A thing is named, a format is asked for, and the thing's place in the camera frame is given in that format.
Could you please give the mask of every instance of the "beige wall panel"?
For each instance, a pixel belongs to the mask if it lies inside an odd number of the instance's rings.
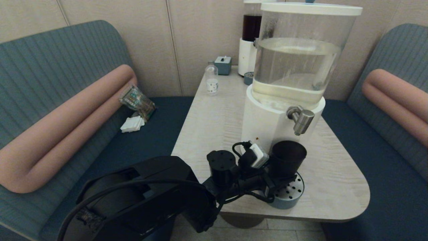
[[[406,23],[428,26],[427,0],[401,0],[387,30]]]
[[[168,0],[183,95],[194,96],[209,60],[238,64],[242,0]]]
[[[0,0],[0,42],[66,26],[56,0]]]
[[[371,52],[382,37],[399,0],[317,0],[363,7],[357,17],[345,49],[324,93],[326,99],[346,100],[358,81]]]
[[[134,70],[148,96],[181,96],[165,1],[60,0],[70,24],[111,23],[125,40]]]

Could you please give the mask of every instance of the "striped fabric backrest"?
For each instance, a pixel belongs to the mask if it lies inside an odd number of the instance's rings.
[[[132,61],[116,29],[93,21],[0,45],[0,149],[60,104]],[[120,108],[41,189],[0,186],[0,224],[38,240],[39,231],[130,114]]]
[[[375,69],[384,69],[428,92],[428,27],[403,24],[385,34],[348,99],[348,105],[428,181],[426,147],[362,94],[364,80]]]

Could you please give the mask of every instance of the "small plastic bottle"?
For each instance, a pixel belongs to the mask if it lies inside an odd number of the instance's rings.
[[[208,95],[216,95],[218,93],[218,68],[213,61],[208,62],[208,66],[205,68],[205,80]]]

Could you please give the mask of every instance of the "dark liquid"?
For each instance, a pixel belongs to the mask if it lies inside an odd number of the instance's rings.
[[[259,37],[261,16],[244,15],[244,27],[242,29],[242,40],[254,41]]]

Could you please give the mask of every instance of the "table leg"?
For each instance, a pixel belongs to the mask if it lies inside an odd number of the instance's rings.
[[[240,229],[249,229],[259,225],[263,222],[264,218],[262,217],[242,217],[234,215],[224,215],[220,216],[230,225],[240,228]]]

